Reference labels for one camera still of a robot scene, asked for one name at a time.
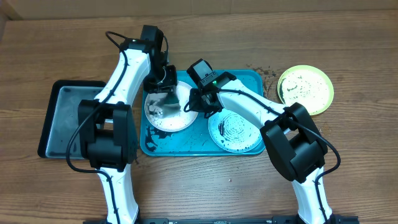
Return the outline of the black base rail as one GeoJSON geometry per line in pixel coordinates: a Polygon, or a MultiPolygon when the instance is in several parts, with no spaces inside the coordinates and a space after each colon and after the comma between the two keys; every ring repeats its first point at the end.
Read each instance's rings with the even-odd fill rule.
{"type": "MultiPolygon", "coordinates": [[[[105,224],[106,220],[83,221],[84,224],[105,224]]],[[[138,218],[136,224],[298,224],[304,223],[296,216],[274,216],[272,218],[232,218],[232,219],[182,219],[169,220],[167,218],[138,218]]],[[[332,215],[332,224],[359,224],[358,217],[344,217],[332,215]]]]}

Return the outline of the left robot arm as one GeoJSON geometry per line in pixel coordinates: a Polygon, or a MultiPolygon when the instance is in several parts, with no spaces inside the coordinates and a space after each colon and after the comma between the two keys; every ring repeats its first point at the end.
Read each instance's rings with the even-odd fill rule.
{"type": "Polygon", "coordinates": [[[66,162],[75,140],[90,163],[88,173],[101,180],[108,214],[103,223],[137,223],[139,207],[134,199],[131,163],[137,157],[137,133],[132,105],[140,86],[148,93],[164,94],[168,106],[177,106],[177,72],[169,65],[164,33],[144,25],[138,39],[125,37],[117,45],[119,62],[106,86],[92,100],[78,105],[78,127],[70,138],[66,162]]]}

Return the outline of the teal plastic tray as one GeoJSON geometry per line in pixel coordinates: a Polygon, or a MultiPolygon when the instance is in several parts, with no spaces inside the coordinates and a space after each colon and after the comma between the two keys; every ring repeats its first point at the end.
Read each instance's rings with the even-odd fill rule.
{"type": "Polygon", "coordinates": [[[187,128],[177,132],[166,132],[150,124],[144,113],[144,101],[147,93],[143,93],[140,145],[149,156],[232,156],[256,155],[233,154],[218,147],[212,140],[208,130],[208,119],[202,113],[187,128]]]}

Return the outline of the dark green sponge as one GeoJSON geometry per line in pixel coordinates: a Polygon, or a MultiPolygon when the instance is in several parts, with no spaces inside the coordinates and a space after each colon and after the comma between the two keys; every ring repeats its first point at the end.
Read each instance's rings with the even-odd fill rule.
{"type": "Polygon", "coordinates": [[[169,107],[180,107],[180,101],[176,92],[168,92],[164,98],[164,105],[169,107]]]}

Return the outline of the yellow-green rimmed plate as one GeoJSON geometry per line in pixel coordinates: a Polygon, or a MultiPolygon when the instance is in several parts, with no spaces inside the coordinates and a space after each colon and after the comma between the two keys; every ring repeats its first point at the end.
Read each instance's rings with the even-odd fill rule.
{"type": "Polygon", "coordinates": [[[286,106],[300,103],[310,115],[317,115],[331,106],[335,92],[330,78],[319,68],[296,65],[280,76],[277,93],[286,106]]]}

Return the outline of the light blue rimmed plate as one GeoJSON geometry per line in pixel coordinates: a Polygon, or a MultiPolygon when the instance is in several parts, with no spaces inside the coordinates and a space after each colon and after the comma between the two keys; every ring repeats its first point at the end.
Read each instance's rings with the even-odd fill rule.
{"type": "Polygon", "coordinates": [[[223,110],[208,119],[215,144],[233,154],[259,154],[265,149],[259,129],[235,112],[223,110]]]}

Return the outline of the black water tray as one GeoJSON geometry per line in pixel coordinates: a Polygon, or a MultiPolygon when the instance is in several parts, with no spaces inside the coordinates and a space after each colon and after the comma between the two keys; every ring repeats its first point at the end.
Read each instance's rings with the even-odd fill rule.
{"type": "Polygon", "coordinates": [[[64,159],[78,127],[78,105],[92,100],[105,87],[102,81],[57,80],[50,94],[37,153],[41,158],[64,159]]]}

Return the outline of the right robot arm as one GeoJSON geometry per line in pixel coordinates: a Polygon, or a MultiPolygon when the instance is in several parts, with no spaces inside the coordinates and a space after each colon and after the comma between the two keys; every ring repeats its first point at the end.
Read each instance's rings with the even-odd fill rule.
{"type": "Polygon", "coordinates": [[[218,73],[199,59],[187,73],[196,84],[186,110],[206,117],[230,110],[253,124],[277,172],[293,185],[299,223],[333,223],[323,186],[325,154],[330,148],[308,111],[299,103],[274,103],[246,87],[229,72],[218,73]]]}

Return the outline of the white plate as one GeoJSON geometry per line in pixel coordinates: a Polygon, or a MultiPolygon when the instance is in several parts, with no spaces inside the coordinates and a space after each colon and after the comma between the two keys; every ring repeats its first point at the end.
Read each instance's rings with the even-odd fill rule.
{"type": "Polygon", "coordinates": [[[166,132],[177,132],[189,127],[198,116],[198,112],[184,112],[189,101],[192,87],[182,81],[177,82],[176,96],[179,105],[166,105],[164,99],[168,93],[150,93],[144,101],[144,113],[150,124],[166,132]]]}

